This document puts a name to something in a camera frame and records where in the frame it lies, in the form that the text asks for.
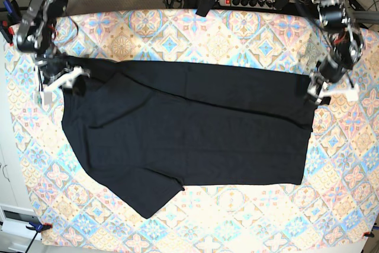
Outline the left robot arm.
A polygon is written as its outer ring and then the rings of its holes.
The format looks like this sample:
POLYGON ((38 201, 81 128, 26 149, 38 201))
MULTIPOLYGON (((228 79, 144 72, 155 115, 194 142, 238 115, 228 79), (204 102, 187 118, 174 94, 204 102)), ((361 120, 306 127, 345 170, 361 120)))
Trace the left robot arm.
POLYGON ((310 72, 307 97, 315 105, 329 104, 332 95, 337 93, 330 87, 343 80, 347 87, 340 92, 348 101, 357 101, 359 86, 353 83, 349 72, 362 56, 364 40, 352 13, 348 11, 348 0, 311 0, 311 2, 316 6, 319 15, 316 27, 326 33, 330 50, 310 72))

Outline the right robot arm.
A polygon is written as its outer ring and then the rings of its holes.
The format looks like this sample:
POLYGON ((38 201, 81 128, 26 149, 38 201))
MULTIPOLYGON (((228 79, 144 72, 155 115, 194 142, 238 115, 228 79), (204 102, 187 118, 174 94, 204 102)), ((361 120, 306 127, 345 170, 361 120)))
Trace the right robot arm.
POLYGON ((31 0, 17 31, 17 49, 33 57, 33 97, 42 105, 52 103, 57 89, 79 96, 86 91, 84 77, 89 76, 89 70, 69 63, 68 56, 54 44, 57 18, 63 16, 67 5, 68 0, 31 0))

